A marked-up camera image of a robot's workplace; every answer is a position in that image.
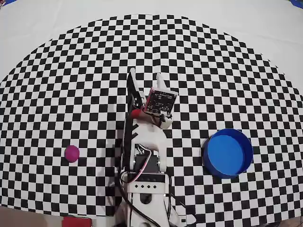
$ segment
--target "white table surface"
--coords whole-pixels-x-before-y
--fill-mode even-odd
[[[69,29],[139,13],[185,16],[226,32],[270,59],[303,94],[303,9],[286,0],[18,0],[0,11],[0,81],[32,50]],[[111,226],[114,219],[98,223]]]

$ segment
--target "magenta ball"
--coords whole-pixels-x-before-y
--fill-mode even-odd
[[[66,149],[65,149],[65,153],[64,153],[65,158],[69,161],[69,162],[75,162],[78,160],[79,156],[80,156],[80,151],[79,148],[77,148],[74,145],[69,145]]]

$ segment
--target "blue container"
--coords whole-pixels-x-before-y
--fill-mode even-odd
[[[253,149],[250,140],[239,130],[222,129],[204,145],[204,164],[220,178],[234,178],[248,169]]]

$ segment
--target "red object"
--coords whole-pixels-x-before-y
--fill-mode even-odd
[[[133,118],[133,119],[139,118],[139,115],[140,115],[141,111],[142,111],[142,110],[140,110],[140,109],[134,109],[134,110],[131,112],[131,118]]]
[[[90,218],[75,218],[64,217],[62,220],[62,227],[91,227],[92,221]]]

